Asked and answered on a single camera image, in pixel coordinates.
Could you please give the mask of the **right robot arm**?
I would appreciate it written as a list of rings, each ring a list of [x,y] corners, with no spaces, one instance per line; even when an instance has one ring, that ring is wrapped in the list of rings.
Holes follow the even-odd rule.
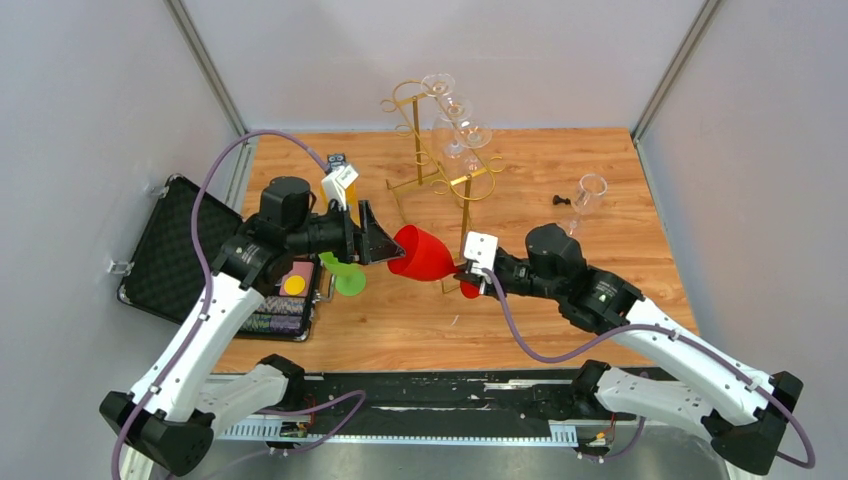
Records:
[[[603,410],[678,428],[710,444],[728,463],[764,476],[781,457],[788,429],[796,431],[811,469],[812,442],[794,415],[803,389],[788,372],[748,366],[693,334],[622,277],[590,265],[579,242],[549,223],[525,238],[526,254],[509,254],[490,234],[470,232],[459,278],[505,302],[518,295],[556,302],[560,314],[588,332],[652,360],[669,381],[644,379],[599,361],[586,362],[571,390],[584,417]]]

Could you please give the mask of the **red wine glass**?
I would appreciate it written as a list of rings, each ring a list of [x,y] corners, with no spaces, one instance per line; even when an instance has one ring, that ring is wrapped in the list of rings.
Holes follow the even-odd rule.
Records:
[[[405,256],[387,263],[392,274],[420,282],[433,282],[461,271],[460,260],[448,247],[439,238],[415,225],[402,227],[393,240],[405,250]]]

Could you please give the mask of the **green wine glass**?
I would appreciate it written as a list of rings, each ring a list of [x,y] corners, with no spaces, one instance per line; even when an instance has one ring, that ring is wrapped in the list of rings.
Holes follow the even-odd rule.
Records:
[[[321,253],[318,257],[324,268],[335,277],[335,289],[339,294],[352,297],[365,289],[366,276],[358,264],[343,263],[331,252]]]

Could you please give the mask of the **clear wine glass front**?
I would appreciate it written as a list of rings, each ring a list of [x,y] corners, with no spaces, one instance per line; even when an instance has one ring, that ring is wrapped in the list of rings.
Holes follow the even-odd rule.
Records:
[[[580,178],[571,198],[571,210],[559,223],[569,237],[579,236],[584,220],[600,207],[607,191],[607,180],[600,174],[588,173]]]

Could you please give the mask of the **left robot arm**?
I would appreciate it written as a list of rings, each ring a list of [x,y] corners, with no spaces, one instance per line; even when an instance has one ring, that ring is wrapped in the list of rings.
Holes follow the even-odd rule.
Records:
[[[353,221],[346,197],[330,198],[323,214],[308,181],[278,177],[263,190],[258,213],[222,245],[209,262],[190,218],[193,247],[204,288],[164,352],[127,392],[111,391],[100,413],[116,433],[111,475],[120,476],[129,446],[176,476],[194,470],[221,433],[246,417],[276,407],[298,411],[306,400],[302,367],[277,354],[261,359],[238,379],[202,390],[236,333],[277,290],[301,256],[331,253],[346,263],[376,264],[405,256],[379,225],[366,200]]]

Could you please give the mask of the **orange wine glass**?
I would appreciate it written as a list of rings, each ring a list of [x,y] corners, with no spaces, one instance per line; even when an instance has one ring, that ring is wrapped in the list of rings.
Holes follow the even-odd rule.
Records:
[[[341,194],[335,187],[325,187],[321,185],[320,194],[326,205],[328,205],[332,200],[335,200],[338,204],[344,203],[352,222],[357,227],[361,225],[358,206],[359,196],[356,184],[348,186],[344,190],[344,194]]]

